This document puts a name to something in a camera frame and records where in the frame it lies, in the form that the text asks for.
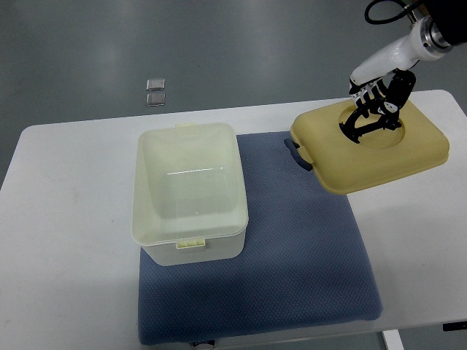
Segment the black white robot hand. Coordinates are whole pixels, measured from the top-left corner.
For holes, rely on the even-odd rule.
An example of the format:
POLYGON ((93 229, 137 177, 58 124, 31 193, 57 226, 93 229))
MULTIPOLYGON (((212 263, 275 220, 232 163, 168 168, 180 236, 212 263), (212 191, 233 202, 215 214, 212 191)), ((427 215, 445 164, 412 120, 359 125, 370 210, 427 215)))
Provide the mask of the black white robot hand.
POLYGON ((430 23, 427 18, 418 20, 410 34, 377 51, 351 73, 349 95, 355 111, 339 123, 348 139, 358 144, 367 133, 401 127, 400 112, 416 82, 411 68, 436 57, 428 38, 430 23))

